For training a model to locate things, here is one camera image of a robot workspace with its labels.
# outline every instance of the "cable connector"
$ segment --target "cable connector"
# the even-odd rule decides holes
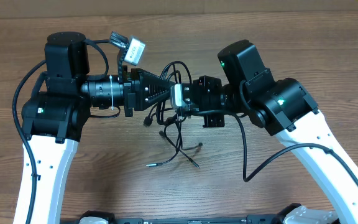
[[[128,38],[126,38],[123,35],[118,34],[116,32],[111,32],[110,44],[113,44],[114,46],[118,47],[119,49],[126,49],[128,43],[129,43]]]
[[[144,126],[150,127],[150,125],[152,125],[152,123],[153,123],[153,119],[151,117],[147,116],[144,118],[144,121],[143,121]]]
[[[169,117],[164,121],[164,125],[169,126],[169,125],[173,124],[175,122],[175,120],[176,120],[175,117]]]
[[[111,33],[110,44],[113,44],[124,52],[125,62],[135,66],[139,63],[143,50],[146,47],[142,41],[133,35],[128,39],[116,32]]]
[[[200,166],[199,166],[193,159],[189,158],[189,161],[190,161],[195,167],[197,167],[197,168],[200,169]]]
[[[156,164],[147,164],[147,167],[156,167],[156,166],[160,166],[161,163],[156,163]]]
[[[158,133],[160,134],[161,137],[165,138],[165,133],[163,131],[159,131]]]

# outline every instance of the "black cable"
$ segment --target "black cable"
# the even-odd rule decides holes
[[[186,69],[187,74],[189,76],[189,82],[191,83],[191,75],[190,75],[189,69],[187,68],[187,66],[183,62],[180,62],[180,61],[171,62],[167,66],[165,66],[165,68],[161,72],[160,79],[165,80],[165,81],[169,81],[172,78],[172,76],[174,76],[175,77],[175,82],[176,83],[181,83],[181,73],[178,70],[176,70],[175,64],[181,64],[181,65],[184,66],[184,68]],[[169,68],[171,66],[173,68],[173,72],[167,76]],[[194,166],[200,168],[199,165],[192,158],[190,158],[186,153],[184,153],[183,150],[182,150],[183,149],[183,140],[182,140],[182,136],[181,136],[181,124],[182,124],[182,122],[184,122],[184,120],[186,120],[186,116],[182,120],[179,121],[178,120],[179,112],[181,113],[181,111],[177,111],[177,113],[176,113],[176,115],[174,117],[168,118],[166,121],[164,121],[164,117],[163,117],[164,112],[168,111],[168,110],[173,110],[173,108],[167,108],[167,109],[165,108],[165,101],[166,100],[162,100],[162,101],[158,102],[157,104],[155,104],[152,107],[152,109],[150,110],[149,116],[145,118],[144,124],[146,126],[150,126],[153,116],[156,116],[157,123],[159,125],[165,126],[164,131],[160,132],[160,134],[164,138],[166,138],[167,141],[175,148],[175,155],[172,156],[169,160],[167,160],[165,162],[156,163],[156,164],[149,164],[148,166],[161,166],[161,165],[167,164],[168,162],[172,161],[177,156],[177,154],[180,152]],[[176,127],[178,129],[178,138],[177,138],[177,143],[176,144],[174,144],[172,142],[172,140],[167,136],[167,128],[170,125],[172,125],[173,123],[175,123],[175,125],[176,125]]]
[[[281,156],[282,154],[292,151],[294,149],[299,149],[299,148],[303,148],[303,147],[309,147],[310,149],[322,149],[324,151],[325,154],[330,154],[332,155],[342,166],[343,168],[345,168],[346,172],[350,175],[350,177],[352,178],[352,180],[354,181],[354,183],[356,184],[356,186],[358,187],[358,179],[357,177],[354,175],[353,171],[349,168],[349,166],[347,166],[347,164],[345,163],[345,161],[343,161],[343,159],[334,152],[334,150],[326,147],[326,146],[322,146],[320,144],[315,144],[315,143],[303,143],[303,144],[295,144],[293,146],[289,146],[286,147],[285,149],[282,149],[278,152],[276,152],[274,155],[270,156],[268,159],[265,160],[265,162],[263,162],[261,165],[258,166],[258,168],[256,168],[246,179],[245,182],[250,181],[257,173],[259,173],[265,166],[267,166],[267,164],[271,163],[274,159],[278,158],[279,156]]]
[[[354,181],[354,183],[358,187],[358,179],[357,179],[357,177],[354,175],[353,171],[351,171],[349,166],[347,166],[347,164],[342,160],[342,158],[338,154],[336,154],[334,152],[334,150],[332,150],[332,149],[330,149],[330,148],[328,148],[326,146],[322,146],[320,144],[315,144],[315,143],[295,144],[293,146],[290,146],[290,147],[287,147],[285,149],[282,149],[281,151],[278,151],[274,155],[270,156],[265,162],[263,162],[261,165],[259,165],[258,168],[256,168],[255,171],[253,171],[247,177],[246,176],[247,175],[247,173],[246,173],[247,172],[247,142],[246,142],[246,135],[245,135],[245,132],[244,132],[244,127],[243,127],[243,125],[241,123],[241,120],[239,119],[238,115],[236,115],[235,113],[231,113],[231,112],[224,111],[224,110],[211,110],[211,111],[194,112],[194,113],[192,113],[192,115],[202,116],[202,115],[212,114],[212,113],[221,113],[221,114],[231,115],[231,116],[235,117],[235,119],[239,123],[240,130],[241,130],[241,135],[242,135],[242,143],[243,143],[243,148],[244,148],[244,153],[243,153],[244,163],[243,163],[243,167],[242,167],[242,170],[243,170],[242,171],[242,177],[243,177],[243,180],[245,182],[250,181],[267,164],[271,163],[274,159],[278,158],[282,154],[284,154],[286,152],[289,152],[291,150],[294,150],[294,149],[299,149],[299,148],[302,148],[302,147],[309,147],[310,149],[314,149],[314,148],[322,149],[326,154],[332,155],[343,166],[343,168],[345,168],[346,172],[350,175],[350,177],[352,178],[352,180]]]
[[[119,116],[119,113],[121,112],[121,108],[119,106],[116,106],[116,108],[118,109],[118,112],[116,114],[113,115],[90,115],[90,118],[117,118]]]
[[[165,108],[164,111],[170,111],[170,110],[174,110],[173,108]],[[156,115],[156,113],[153,113],[151,115],[151,118],[153,118]]]
[[[179,77],[181,77],[179,70],[175,70],[174,72],[169,74],[169,76],[165,80],[169,81],[172,78],[172,76],[175,76],[175,81],[177,82],[177,74],[179,75]]]
[[[189,83],[191,84],[190,71],[189,71],[188,67],[186,66],[186,64],[183,63],[183,62],[181,62],[181,61],[174,61],[174,62],[169,63],[169,64],[168,64],[167,66],[165,66],[165,68],[162,70],[161,76],[162,76],[163,74],[166,75],[167,72],[168,72],[168,70],[169,70],[169,68],[170,68],[172,65],[174,65],[174,64],[181,64],[181,65],[183,65],[183,67],[186,69],[187,75],[188,75],[188,77],[189,77]]]
[[[203,115],[215,114],[215,113],[233,116],[240,126],[241,137],[242,137],[242,150],[243,150],[242,179],[245,181],[246,172],[247,172],[247,139],[246,139],[246,132],[244,131],[244,126],[242,125],[242,122],[238,117],[238,115],[226,110],[196,111],[196,112],[191,112],[189,115],[203,116]]]
[[[103,50],[99,46],[97,46],[96,42],[94,42],[93,40],[85,39],[84,42],[86,44],[90,45],[91,47],[93,47],[94,49],[96,49],[102,55],[104,64],[106,65],[106,70],[104,71],[103,75],[107,76],[107,73],[109,71],[109,62],[107,61],[107,57],[104,54]]]
[[[182,151],[189,151],[189,150],[197,149],[197,148],[200,148],[201,146],[203,146],[202,142],[198,143],[198,145],[196,145],[196,146],[184,148],[184,149],[182,149]]]
[[[104,39],[104,40],[94,40],[95,44],[110,44],[110,40]]]
[[[45,64],[46,61],[42,60],[40,63],[38,63],[32,70],[28,72],[28,74],[25,75],[25,77],[22,79],[22,81],[19,83],[19,85],[16,88],[15,94],[13,96],[12,101],[12,115],[13,115],[13,121],[15,123],[15,127],[17,129],[17,132],[19,133],[20,138],[23,141],[24,147],[29,155],[30,164],[31,164],[31,170],[32,170],[32,188],[31,188],[31,197],[30,197],[30,204],[29,204],[29,212],[27,213],[27,218],[25,220],[26,224],[30,224],[32,212],[34,209],[34,203],[35,203],[35,195],[37,191],[37,167],[35,165],[35,159],[34,155],[32,153],[31,147],[29,142],[26,140],[23,130],[20,126],[19,118],[17,117],[17,110],[16,110],[16,104],[17,104],[17,98],[19,97],[20,90],[22,89],[24,83],[30,78],[30,76],[43,64]]]
[[[240,97],[241,97],[241,101],[242,101],[242,104],[245,106],[245,108],[247,109],[247,110],[251,110],[251,108],[250,108],[250,106],[248,105],[248,103],[247,103],[247,101],[246,101],[246,98],[244,97],[244,93],[242,92],[242,87],[244,86],[244,83],[245,83],[246,81],[245,80],[242,80],[241,82],[240,82]]]
[[[31,91],[31,97],[36,97],[38,95],[38,92],[41,90],[42,84],[44,84],[46,73],[42,72],[39,76],[37,81],[35,81],[34,87]]]

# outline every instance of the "wood grain surface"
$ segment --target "wood grain surface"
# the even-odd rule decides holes
[[[139,64],[143,69],[159,74],[167,63],[181,60],[193,78],[210,75],[223,83],[227,81],[217,53],[249,39],[276,80],[293,77],[302,82],[358,165],[358,11],[0,20],[0,223],[12,222],[22,173],[12,96],[22,77],[44,59],[47,36],[69,30],[90,39],[106,39],[112,30],[134,34],[147,44]],[[110,59],[110,73],[116,73],[117,50],[102,48]],[[91,73],[103,72],[101,56],[91,48],[88,52]],[[18,108],[29,99],[35,79],[23,88]],[[87,210],[114,212],[117,217],[234,217],[276,213],[292,202],[332,209],[292,154],[244,183],[241,134],[232,118],[217,129],[203,129],[199,118],[184,123],[184,146],[204,144],[190,153],[201,169],[183,156],[166,166],[146,168],[173,154],[158,135],[160,127],[143,127],[146,113],[88,120],[68,175],[62,218],[78,218]],[[283,146],[248,118],[242,120],[249,174]]]
[[[0,0],[0,19],[358,10],[358,0]]]

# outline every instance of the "robotic arm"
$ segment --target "robotic arm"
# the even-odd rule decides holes
[[[96,45],[108,42],[120,48],[118,75],[107,74],[106,56]],[[87,76],[87,45],[101,52],[106,62],[104,74]],[[165,104],[168,99],[172,108],[183,117],[203,116],[204,128],[224,127],[225,114],[237,119],[243,135],[243,179],[246,182],[287,151],[299,158],[327,195],[336,214],[329,213],[317,219],[316,215],[308,218],[303,215],[305,211],[294,210],[283,217],[282,223],[305,223],[309,220],[331,223],[337,217],[341,223],[358,223],[357,166],[336,141],[307,90],[292,78],[276,82],[252,43],[238,41],[218,53],[229,80],[229,84],[224,86],[220,79],[208,76],[193,82],[190,78],[189,84],[171,82],[170,77],[177,78],[176,72],[166,77],[169,67],[164,68],[162,76],[140,68],[128,72],[122,63],[137,65],[144,47],[135,37],[127,39],[117,33],[112,33],[110,40],[94,42],[76,32],[60,32],[48,37],[43,62],[47,64],[47,72],[41,73],[31,99],[23,107],[22,128],[17,125],[24,140],[24,170],[14,223],[59,223],[67,173],[82,127],[89,117],[97,117],[90,113],[91,107],[123,106],[125,116],[131,117],[133,111]],[[24,82],[32,72],[27,74]],[[47,91],[39,92],[44,81]],[[15,93],[16,101],[24,82]],[[252,124],[265,128],[288,147],[266,160],[248,177],[244,128],[236,113],[248,116]],[[146,118],[146,126],[151,121]],[[168,118],[158,122],[172,123],[175,120]]]

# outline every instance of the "white robotic arm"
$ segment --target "white robotic arm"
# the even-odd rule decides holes
[[[336,141],[322,112],[318,114],[309,112],[296,121],[295,126],[294,131],[289,132],[285,129],[276,134],[276,138],[287,147],[299,143],[326,146],[345,161],[358,179],[358,167]],[[326,194],[338,214],[339,221],[358,223],[358,187],[345,168],[332,155],[324,153],[321,149],[307,147],[292,152]]]
[[[29,144],[39,175],[31,224],[59,223],[67,173],[77,152],[78,142],[66,139],[63,144],[57,144],[55,137],[34,135]],[[29,211],[31,187],[31,164],[24,148],[23,176],[14,224],[25,223]]]

